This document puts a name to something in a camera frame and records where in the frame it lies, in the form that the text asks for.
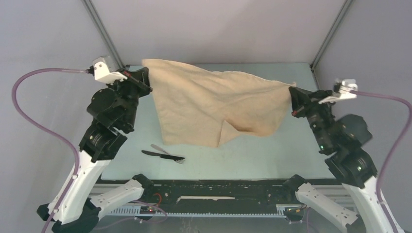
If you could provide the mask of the beige cloth napkin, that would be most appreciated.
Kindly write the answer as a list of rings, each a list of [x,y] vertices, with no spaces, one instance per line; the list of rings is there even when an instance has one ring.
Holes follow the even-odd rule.
[[[163,143],[217,148],[247,134],[272,135],[289,109],[290,84],[240,71],[144,59]]]

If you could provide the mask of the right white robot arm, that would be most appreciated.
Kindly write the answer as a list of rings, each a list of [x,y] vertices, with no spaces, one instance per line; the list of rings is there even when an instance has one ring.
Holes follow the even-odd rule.
[[[362,148],[372,139],[363,117],[348,114],[336,119],[332,106],[338,96],[331,90],[311,92],[290,87],[289,92],[292,116],[307,119],[319,152],[326,155],[329,171],[348,191],[357,212],[347,210],[322,195],[299,175],[293,175],[284,182],[284,200],[305,204],[343,233],[403,232],[382,191],[377,189],[378,171],[374,162]]]

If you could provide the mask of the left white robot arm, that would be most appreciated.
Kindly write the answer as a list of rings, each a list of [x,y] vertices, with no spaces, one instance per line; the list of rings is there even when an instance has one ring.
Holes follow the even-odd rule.
[[[125,143],[127,134],[134,131],[139,98],[152,91],[147,67],[137,71],[120,68],[103,74],[94,72],[94,77],[101,81],[107,76],[112,80],[106,81],[106,87],[92,96],[86,109],[93,120],[80,141],[72,174],[55,200],[37,209],[44,221],[53,222],[54,233],[88,233],[120,206],[153,198],[153,182],[143,174],[106,193],[90,195]]]

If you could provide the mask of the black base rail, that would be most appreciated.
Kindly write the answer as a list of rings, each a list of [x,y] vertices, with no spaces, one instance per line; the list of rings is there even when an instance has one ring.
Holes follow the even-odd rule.
[[[156,180],[142,202],[158,204],[165,212],[264,213],[276,206],[302,207],[283,180]]]

